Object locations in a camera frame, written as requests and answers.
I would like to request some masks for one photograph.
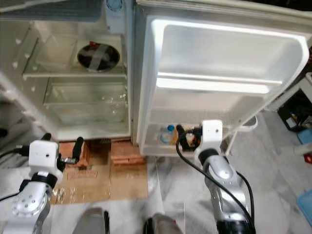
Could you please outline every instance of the marble floor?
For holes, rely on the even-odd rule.
[[[287,150],[286,145],[299,141],[277,113],[261,112],[257,118],[258,127],[249,133],[239,133],[228,157],[253,189],[257,233],[312,234],[296,204],[299,195],[312,189],[312,165]],[[72,233],[79,217],[90,207],[109,211],[111,234],[141,234],[146,218],[156,212],[175,219],[185,234],[217,233],[203,176],[178,157],[147,157],[147,161],[147,199],[55,205],[44,223],[43,233]],[[8,167],[6,164],[6,169],[0,170],[0,177],[8,175],[8,171],[19,177],[27,174],[27,168]],[[2,226],[8,219],[10,202],[0,203]]]

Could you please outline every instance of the black cable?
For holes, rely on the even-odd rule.
[[[238,171],[236,171],[236,173],[242,178],[242,180],[247,185],[249,197],[250,197],[251,217],[252,217],[252,221],[254,223],[254,195],[253,195],[252,188],[250,187],[248,180],[241,173],[239,173]]]
[[[13,150],[9,150],[7,152],[4,152],[3,154],[0,155],[0,158],[6,156],[6,155],[9,155],[9,154],[13,154],[13,153],[16,153],[16,149],[13,149]]]
[[[14,196],[16,196],[16,195],[18,195],[18,194],[19,194],[19,193],[12,194],[12,195],[5,196],[5,197],[3,197],[3,198],[0,198],[0,202],[4,201],[4,200],[6,200],[6,199],[9,199],[9,198],[11,198],[11,197],[14,197]]]
[[[238,205],[239,207],[242,209],[242,211],[244,212],[246,218],[248,219],[248,221],[250,222],[253,230],[255,230],[254,227],[254,223],[253,220],[250,216],[250,214],[247,212],[246,208],[243,206],[243,204],[229,191],[227,190],[227,188],[225,188],[222,184],[220,184],[218,181],[216,181],[215,179],[213,179],[212,177],[210,177],[207,173],[205,173],[202,169],[200,169],[199,167],[197,167],[195,164],[193,164],[192,162],[190,162],[187,158],[185,158],[182,153],[180,152],[179,149],[179,143],[180,143],[180,139],[184,138],[187,134],[189,133],[193,133],[193,130],[189,130],[187,132],[184,132],[182,135],[179,136],[179,138],[176,141],[175,144],[175,148],[176,148],[176,152],[177,154],[180,156],[180,158],[186,162],[187,164],[189,164],[191,167],[193,167],[195,170],[199,171],[200,173],[202,173],[208,180],[210,180],[212,183],[214,183],[215,185],[217,185],[219,188],[221,188],[223,191],[225,191]]]

